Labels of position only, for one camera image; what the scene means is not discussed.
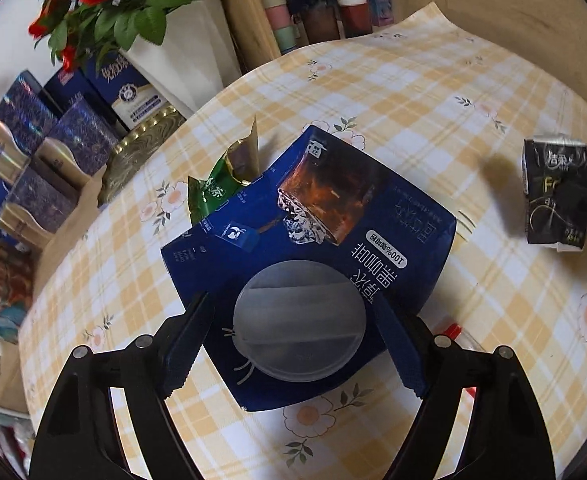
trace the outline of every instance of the white flower pot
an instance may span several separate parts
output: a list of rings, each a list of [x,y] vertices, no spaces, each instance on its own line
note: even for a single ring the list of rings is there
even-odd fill
[[[126,57],[186,118],[240,78],[221,0],[194,0],[166,17],[161,46],[137,37]]]

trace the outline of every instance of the plaid tablecloth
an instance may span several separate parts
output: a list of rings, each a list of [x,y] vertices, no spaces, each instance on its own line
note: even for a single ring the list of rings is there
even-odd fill
[[[422,316],[459,322],[488,351],[511,345],[542,407],[560,473],[587,437],[587,247],[558,254],[525,239],[523,139],[587,141],[587,104],[518,56],[449,23],[434,4],[381,33],[299,49],[244,76],[173,135],[68,254],[20,334],[37,426],[69,353],[125,347],[182,311],[160,248],[190,227],[188,175],[205,178],[257,116],[266,168],[314,123],[365,150],[475,222]],[[461,452],[464,394],[440,474]],[[341,388],[272,412],[236,405],[202,350],[168,400],[207,479],[382,478],[416,414],[388,354]],[[145,475],[124,395],[116,416]]]

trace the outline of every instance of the screw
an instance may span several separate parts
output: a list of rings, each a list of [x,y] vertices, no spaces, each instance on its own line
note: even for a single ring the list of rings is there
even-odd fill
[[[504,359],[511,359],[513,357],[513,350],[510,349],[508,346],[500,346],[497,352],[500,355],[500,357]]]
[[[135,340],[135,346],[138,348],[147,348],[147,346],[151,346],[151,343],[153,343],[153,338],[150,335],[141,335]]]
[[[78,346],[73,351],[73,357],[75,357],[76,359],[81,359],[88,353],[89,350],[86,346]]]
[[[435,336],[433,342],[437,347],[440,348],[449,348],[449,346],[451,346],[451,339],[449,339],[446,335]]]

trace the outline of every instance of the green tea packet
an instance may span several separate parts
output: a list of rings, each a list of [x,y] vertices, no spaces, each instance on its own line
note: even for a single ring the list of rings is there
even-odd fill
[[[191,223],[197,224],[260,176],[257,121],[251,133],[234,142],[215,164],[207,180],[192,176],[187,181]]]

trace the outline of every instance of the round plastic lid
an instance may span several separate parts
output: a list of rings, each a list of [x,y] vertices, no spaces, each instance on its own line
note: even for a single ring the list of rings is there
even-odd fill
[[[365,303],[332,267],[290,260],[258,272],[233,313],[233,342],[260,371],[306,383],[336,373],[365,336]]]

